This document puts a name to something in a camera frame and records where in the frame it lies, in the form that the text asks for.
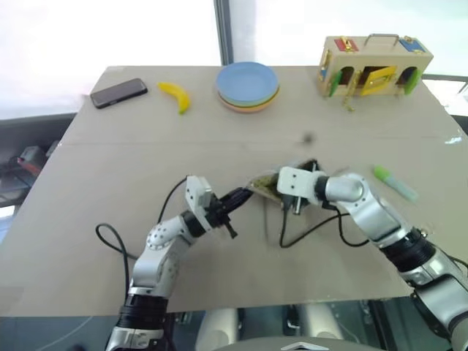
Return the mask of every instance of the wooden table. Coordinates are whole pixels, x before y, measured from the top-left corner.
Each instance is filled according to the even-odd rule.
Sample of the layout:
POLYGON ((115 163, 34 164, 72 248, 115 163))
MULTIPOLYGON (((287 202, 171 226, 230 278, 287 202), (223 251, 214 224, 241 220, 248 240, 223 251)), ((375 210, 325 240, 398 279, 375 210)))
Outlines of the wooden table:
MULTIPOLYGON (((140 254, 162 202, 186 174, 205 176, 218 196, 266 170, 316 157, 329 173, 361 173, 415 226, 451 255, 466 259, 467 137, 420 84, 408 97, 323 99, 316 67, 274 67, 281 83, 267 110, 241 115, 217 101, 218 67, 110 67, 95 89, 142 78, 149 93, 103 110, 89 100, 67 130, 0 246, 0 313, 7 316, 117 314, 121 256, 94 234, 109 222, 140 254), (156 87, 181 84, 192 106, 156 87), (303 136, 314 135, 305 144, 303 136), (377 181, 382 164, 414 187, 416 204, 377 181)), ((186 208, 176 192, 166 218, 186 208)), ((232 213, 239 236, 204 235, 182 263, 170 311, 305 301, 388 298, 409 292, 373 246, 353 249, 330 223, 291 249, 278 246, 281 215, 253 197, 232 213)), ((330 216, 309 207, 288 224, 287 239, 330 216)), ((363 240, 348 218, 350 241, 363 240)))

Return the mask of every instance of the black smartphone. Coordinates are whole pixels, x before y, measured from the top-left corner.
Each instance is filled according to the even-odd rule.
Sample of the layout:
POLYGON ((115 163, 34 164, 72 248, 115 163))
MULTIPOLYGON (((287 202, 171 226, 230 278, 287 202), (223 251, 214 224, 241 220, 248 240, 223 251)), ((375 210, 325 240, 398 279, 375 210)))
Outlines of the black smartphone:
POLYGON ((148 88, 146 88, 145 83, 140 78, 135 78, 116 86, 96 91, 90 97, 96 108, 104 108, 131 97, 146 94, 147 92, 148 88))

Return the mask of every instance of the plate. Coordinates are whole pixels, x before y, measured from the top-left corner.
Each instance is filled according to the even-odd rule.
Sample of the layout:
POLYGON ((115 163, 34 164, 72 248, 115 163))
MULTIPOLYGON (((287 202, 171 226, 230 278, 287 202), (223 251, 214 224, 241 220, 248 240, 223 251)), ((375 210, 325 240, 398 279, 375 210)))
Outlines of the plate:
POLYGON ((278 90, 275 72, 257 62, 238 62, 222 69, 216 79, 219 94, 232 105, 258 105, 278 90))
POLYGON ((221 96, 221 94, 219 94, 219 100, 221 100, 222 104, 229 108, 230 110, 233 110, 235 112, 239 112, 239 113, 255 113, 255 112, 260 112, 261 110, 267 108, 268 106, 271 105, 271 103, 275 100, 276 98, 276 95, 278 94, 278 91, 276 91, 276 93, 269 99, 267 100, 266 102, 262 103, 261 105, 257 105, 257 106, 251 106, 251 107, 239 107, 239 106, 235 106, 235 105, 231 105, 229 102, 227 102, 226 100, 224 100, 221 96))
POLYGON ((224 95, 219 93, 219 91, 218 91, 218 93, 219 93, 220 97, 224 101, 229 102, 231 105, 234 105, 234 106, 237 106, 237 107, 254 107, 254 106, 258 106, 258 105, 261 105, 261 104, 264 104, 265 102, 267 102, 269 99, 271 99, 272 97, 274 97, 278 93, 278 90, 279 90, 279 86, 278 86, 277 90, 272 95, 270 95, 269 97, 266 97, 265 99, 261 99, 261 100, 257 100, 257 101, 252 101, 252 102, 237 102, 235 100, 231 100, 228 97, 225 97, 224 95))

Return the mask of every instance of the blue sticker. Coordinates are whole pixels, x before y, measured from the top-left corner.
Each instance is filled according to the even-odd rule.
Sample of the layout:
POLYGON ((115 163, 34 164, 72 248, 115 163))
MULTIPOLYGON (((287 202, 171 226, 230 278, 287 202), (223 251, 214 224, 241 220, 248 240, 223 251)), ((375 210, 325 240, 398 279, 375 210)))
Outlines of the blue sticker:
POLYGON ((426 51, 423 49, 419 41, 413 39, 411 42, 406 41, 405 39, 400 39, 400 43, 407 49, 409 52, 414 53, 415 51, 422 51, 425 53, 426 51))

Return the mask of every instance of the yellow banana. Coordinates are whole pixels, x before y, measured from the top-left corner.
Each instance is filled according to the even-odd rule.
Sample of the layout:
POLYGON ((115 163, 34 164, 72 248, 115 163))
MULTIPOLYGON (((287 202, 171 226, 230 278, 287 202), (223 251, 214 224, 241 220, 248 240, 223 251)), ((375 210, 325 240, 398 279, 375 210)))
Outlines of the yellow banana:
POLYGON ((178 86, 174 83, 159 82, 158 87, 165 93, 173 95, 177 98, 178 112, 180 114, 187 111, 187 109, 190 107, 190 97, 181 86, 178 86))

